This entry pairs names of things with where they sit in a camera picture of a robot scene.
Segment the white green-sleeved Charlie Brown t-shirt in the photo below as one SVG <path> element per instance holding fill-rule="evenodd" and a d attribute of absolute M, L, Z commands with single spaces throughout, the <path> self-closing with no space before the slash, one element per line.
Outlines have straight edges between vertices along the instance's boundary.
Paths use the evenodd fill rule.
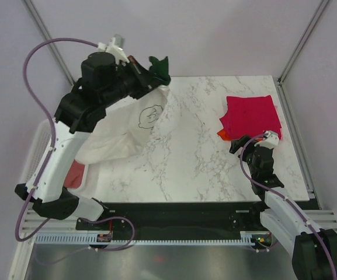
<path fill-rule="evenodd" d="M 149 71 L 162 84 L 144 97 L 117 108 L 100 120 L 74 162 L 95 165 L 140 154 L 162 115 L 170 92 L 169 60 L 149 57 Z"/>

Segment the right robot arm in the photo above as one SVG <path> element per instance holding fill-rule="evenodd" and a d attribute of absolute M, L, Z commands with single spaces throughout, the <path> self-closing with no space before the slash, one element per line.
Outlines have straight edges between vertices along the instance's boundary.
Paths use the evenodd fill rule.
<path fill-rule="evenodd" d="M 265 207 L 251 212 L 249 223 L 277 238 L 297 279 L 337 279 L 337 233 L 311 219 L 275 175 L 273 150 L 278 144 L 273 131 L 231 141 L 230 153 L 240 153 L 241 170 Z"/>

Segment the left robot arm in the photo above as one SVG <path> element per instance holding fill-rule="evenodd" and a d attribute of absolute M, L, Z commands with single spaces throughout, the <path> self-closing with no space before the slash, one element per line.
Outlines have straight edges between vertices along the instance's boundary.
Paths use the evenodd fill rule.
<path fill-rule="evenodd" d="M 82 76 L 60 101 L 54 115 L 52 141 L 46 157 L 27 183 L 18 184 L 15 193 L 32 203 L 44 218 L 64 220 L 77 216 L 89 220 L 96 229 L 109 224 L 109 214 L 93 198 L 72 194 L 64 180 L 80 147 L 96 124 L 106 117 L 106 109 L 130 96 L 139 99 L 156 89 L 168 75 L 167 60 L 150 57 L 145 69 L 133 56 L 125 62 L 107 52 L 95 52 L 81 64 Z"/>

